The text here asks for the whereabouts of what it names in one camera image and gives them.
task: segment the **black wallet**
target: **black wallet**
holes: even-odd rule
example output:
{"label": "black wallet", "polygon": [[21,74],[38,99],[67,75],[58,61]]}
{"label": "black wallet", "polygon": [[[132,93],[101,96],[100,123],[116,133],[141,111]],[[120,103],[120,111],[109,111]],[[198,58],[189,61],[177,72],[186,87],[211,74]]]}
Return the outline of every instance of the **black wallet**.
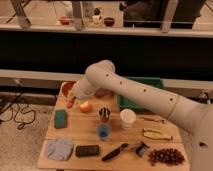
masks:
{"label": "black wallet", "polygon": [[77,146],[75,150],[75,155],[77,157],[97,156],[99,154],[100,154],[100,148],[98,145]]}

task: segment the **green tray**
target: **green tray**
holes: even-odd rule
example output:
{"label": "green tray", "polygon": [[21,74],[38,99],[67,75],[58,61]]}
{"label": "green tray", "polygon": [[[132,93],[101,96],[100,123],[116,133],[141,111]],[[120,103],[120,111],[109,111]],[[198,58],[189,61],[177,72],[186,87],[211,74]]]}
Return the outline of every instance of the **green tray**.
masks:
{"label": "green tray", "polygon": [[[126,78],[137,81],[139,83],[148,84],[153,87],[164,89],[163,82],[160,78],[153,78],[153,77],[126,77]],[[131,100],[129,100],[128,98],[121,96],[121,95],[118,95],[117,103],[118,103],[120,110],[128,108],[128,109],[132,109],[135,112],[148,111],[143,106],[138,105],[138,104],[132,102]]]}

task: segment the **knife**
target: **knife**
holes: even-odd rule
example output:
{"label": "knife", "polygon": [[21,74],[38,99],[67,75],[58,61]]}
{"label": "knife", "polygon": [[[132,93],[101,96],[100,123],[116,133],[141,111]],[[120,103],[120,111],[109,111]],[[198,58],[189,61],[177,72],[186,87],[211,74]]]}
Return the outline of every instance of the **knife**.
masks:
{"label": "knife", "polygon": [[129,146],[128,143],[123,143],[121,144],[121,146],[119,146],[118,148],[114,149],[113,151],[109,152],[108,154],[106,154],[103,158],[102,161],[107,161],[110,160],[112,158],[114,158],[115,156],[118,156],[121,151],[123,151],[125,148],[127,148]]}

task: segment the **wooden table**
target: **wooden table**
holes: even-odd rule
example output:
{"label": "wooden table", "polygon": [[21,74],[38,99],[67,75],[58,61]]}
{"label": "wooden table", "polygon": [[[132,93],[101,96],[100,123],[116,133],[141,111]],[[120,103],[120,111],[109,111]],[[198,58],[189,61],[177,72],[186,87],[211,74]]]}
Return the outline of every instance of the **wooden table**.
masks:
{"label": "wooden table", "polygon": [[[38,168],[57,169],[57,170],[119,170],[119,171],[189,171],[189,163],[182,143],[178,128],[170,122],[160,124],[151,121],[144,121],[139,119],[142,115],[137,115],[137,120],[133,127],[129,130],[121,129],[119,118],[119,108],[117,106],[117,97],[109,93],[108,95],[97,99],[92,97],[89,101],[93,105],[93,111],[88,114],[83,114],[78,108],[73,107],[67,109],[68,112],[68,127],[64,129],[55,129],[53,124],[54,114],[51,117],[46,137],[40,152],[38,160]],[[100,141],[96,135],[96,126],[100,123],[98,111],[102,107],[111,109],[111,116],[109,124],[112,127],[112,132],[106,141]],[[55,106],[57,109],[66,109],[66,98],[60,91],[58,100]],[[142,113],[146,117],[160,118],[157,115],[150,115],[150,113]],[[144,138],[141,135],[141,130],[144,127],[155,128],[166,132],[173,136],[172,141],[166,140],[151,140]],[[45,157],[44,149],[49,139],[55,138],[72,138],[74,140],[74,151],[68,161],[54,161]],[[139,158],[132,152],[124,152],[119,157],[110,162],[102,162],[101,158],[120,146],[122,143],[138,143],[144,141],[149,150],[142,158]],[[94,145],[98,144],[101,149],[101,154],[98,157],[78,158],[75,156],[75,147],[77,145]],[[156,166],[151,166],[148,161],[148,154],[153,149],[160,148],[177,148],[182,152],[186,161],[182,165],[167,166],[165,164],[157,163]]]}

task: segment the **blue cup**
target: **blue cup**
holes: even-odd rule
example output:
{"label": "blue cup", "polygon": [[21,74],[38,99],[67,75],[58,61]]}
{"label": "blue cup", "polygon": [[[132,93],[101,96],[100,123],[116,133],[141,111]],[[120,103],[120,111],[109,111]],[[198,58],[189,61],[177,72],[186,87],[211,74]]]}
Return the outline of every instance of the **blue cup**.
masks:
{"label": "blue cup", "polygon": [[101,123],[96,128],[96,134],[100,140],[105,141],[111,132],[111,127],[108,124]]}

